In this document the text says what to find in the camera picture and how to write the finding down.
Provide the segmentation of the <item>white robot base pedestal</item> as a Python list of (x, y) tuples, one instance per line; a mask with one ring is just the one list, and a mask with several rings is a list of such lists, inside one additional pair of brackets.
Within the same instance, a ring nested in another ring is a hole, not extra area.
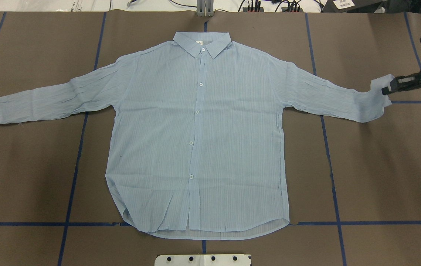
[(252, 266), (246, 254), (159, 255), (155, 266)]

